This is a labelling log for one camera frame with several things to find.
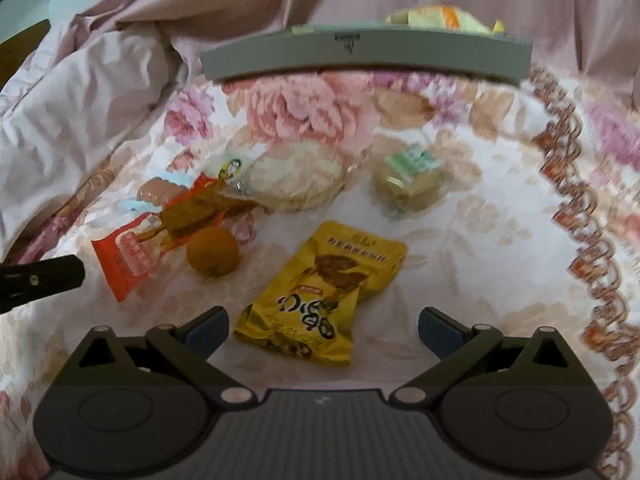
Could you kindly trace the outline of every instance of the pink fabric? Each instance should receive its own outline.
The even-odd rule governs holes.
[[[48,66],[117,23],[153,20],[195,76],[202,50],[238,36],[305,22],[382,19],[435,2],[460,6],[485,23],[500,18],[510,33],[534,41],[537,60],[631,96],[640,67],[640,0],[103,0],[75,17]]]

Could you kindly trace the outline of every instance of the printed chain pattern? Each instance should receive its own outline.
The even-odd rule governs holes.
[[[613,260],[615,249],[603,237],[602,227],[593,215],[596,194],[581,179],[574,164],[580,155],[578,137],[582,131],[582,124],[574,113],[575,103],[542,67],[533,66],[529,79],[536,97],[557,120],[549,122],[534,142],[545,154],[540,172],[565,197],[554,221],[580,243],[569,271],[583,280],[590,288],[591,297],[600,302],[593,309],[583,341],[608,360],[619,363],[616,379],[603,391],[614,415],[614,432],[598,467],[610,480],[626,480],[633,465],[628,448],[634,437],[634,422],[629,411],[638,395],[629,374],[638,358],[640,328],[626,322],[629,307],[620,294],[621,277]]]

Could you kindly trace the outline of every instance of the white fabric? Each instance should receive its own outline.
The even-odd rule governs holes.
[[[108,32],[53,67],[0,118],[0,260],[133,131],[169,78],[155,28]]]

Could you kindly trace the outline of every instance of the orange fruit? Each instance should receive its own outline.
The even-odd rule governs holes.
[[[189,238],[186,259],[203,276],[223,276],[240,262],[238,242],[228,229],[207,227]]]

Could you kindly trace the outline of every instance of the floral tablecloth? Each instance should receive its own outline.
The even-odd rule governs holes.
[[[0,479],[36,479],[47,465],[33,410],[84,334],[181,324],[222,304],[235,322],[326,218],[405,241],[401,272],[358,306],[350,367],[335,370],[230,338],[210,362],[258,392],[370,387],[389,392],[435,362],[415,334],[425,305],[508,335],[561,331],[615,417],[599,467],[640,476],[636,357],[640,345],[640,115],[579,76],[535,67],[521,87],[415,72],[321,72],[217,86],[198,81],[123,143],[22,254],[78,254],[85,285],[0,318]],[[124,302],[92,250],[132,219],[120,206],[161,150],[182,171],[226,145],[311,138],[386,154],[419,142],[453,175],[428,211],[398,219],[370,198],[370,164],[337,198],[297,215],[256,209],[229,227],[242,263],[198,277],[176,250]]]

